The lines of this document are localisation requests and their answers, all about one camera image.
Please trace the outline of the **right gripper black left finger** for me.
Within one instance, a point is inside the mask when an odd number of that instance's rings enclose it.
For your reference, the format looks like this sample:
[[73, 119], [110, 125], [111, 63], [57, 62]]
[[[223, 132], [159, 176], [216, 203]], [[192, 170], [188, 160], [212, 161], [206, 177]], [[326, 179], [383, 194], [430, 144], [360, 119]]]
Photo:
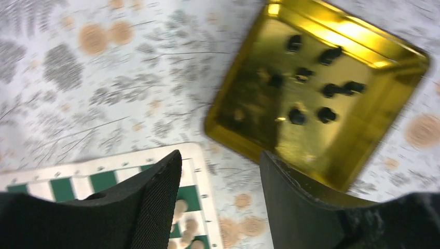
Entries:
[[1, 248], [167, 248], [181, 173], [174, 150], [83, 200], [2, 192]]

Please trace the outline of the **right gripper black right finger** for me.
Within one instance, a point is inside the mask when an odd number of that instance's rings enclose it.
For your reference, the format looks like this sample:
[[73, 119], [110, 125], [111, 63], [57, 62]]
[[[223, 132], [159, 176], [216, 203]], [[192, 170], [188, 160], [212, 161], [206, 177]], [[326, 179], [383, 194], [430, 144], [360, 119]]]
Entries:
[[372, 202], [334, 190], [269, 151], [260, 174], [275, 248], [439, 248], [439, 193]]

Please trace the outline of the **gold tin with chess pieces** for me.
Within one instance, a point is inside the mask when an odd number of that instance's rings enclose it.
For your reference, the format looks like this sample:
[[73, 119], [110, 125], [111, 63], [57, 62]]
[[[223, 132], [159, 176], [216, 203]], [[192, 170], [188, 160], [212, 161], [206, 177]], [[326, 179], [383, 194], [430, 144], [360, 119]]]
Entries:
[[268, 150], [346, 191], [429, 64], [421, 49], [323, 1], [269, 1], [204, 130], [253, 161]]

